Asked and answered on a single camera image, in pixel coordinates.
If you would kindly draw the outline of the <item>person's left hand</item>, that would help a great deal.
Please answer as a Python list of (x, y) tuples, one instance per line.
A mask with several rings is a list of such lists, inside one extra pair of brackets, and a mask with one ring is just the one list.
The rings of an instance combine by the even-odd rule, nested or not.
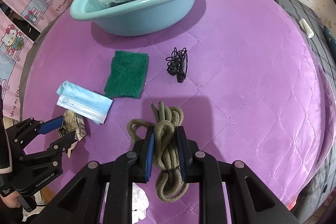
[(20, 194), (17, 191), (15, 191), (15, 192), (12, 192), (11, 194), (9, 194), (7, 197), (2, 197), (1, 196), (1, 200), (9, 208), (19, 208), (19, 207), (21, 207), (21, 204), (18, 200), (19, 196), (20, 196)]

